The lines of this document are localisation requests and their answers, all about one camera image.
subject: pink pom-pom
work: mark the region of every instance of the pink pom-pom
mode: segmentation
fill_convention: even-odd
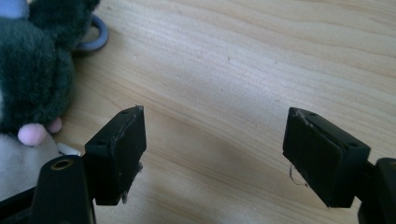
[[[47,128],[50,133],[58,133],[62,129],[62,120],[56,118]]]
[[[47,131],[43,125],[37,123],[25,124],[18,132],[18,139],[29,147],[36,147],[46,139]]]

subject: wood grain surface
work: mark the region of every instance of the wood grain surface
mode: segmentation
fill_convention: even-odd
[[[75,57],[56,140],[83,150],[143,105],[148,148],[127,204],[98,223],[358,223],[289,177],[289,107],[396,157],[394,0],[103,0],[107,45]]]

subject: light wood tabletop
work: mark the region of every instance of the light wood tabletop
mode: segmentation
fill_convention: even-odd
[[[127,204],[98,223],[358,223],[296,185],[282,143],[291,106],[396,157],[394,0],[103,0],[106,46],[75,57],[55,139],[83,150],[145,107],[148,147]]]

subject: white plush fabric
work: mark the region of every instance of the white plush fabric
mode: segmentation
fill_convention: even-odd
[[[60,153],[48,134],[38,147],[0,134],[0,202],[36,185],[41,167]]]

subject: gray plush toy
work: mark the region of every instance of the gray plush toy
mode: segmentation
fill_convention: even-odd
[[[0,132],[17,135],[26,146],[42,143],[46,130],[59,132],[75,74],[71,52],[90,27],[98,4],[0,0]],[[106,38],[102,30],[99,45]]]

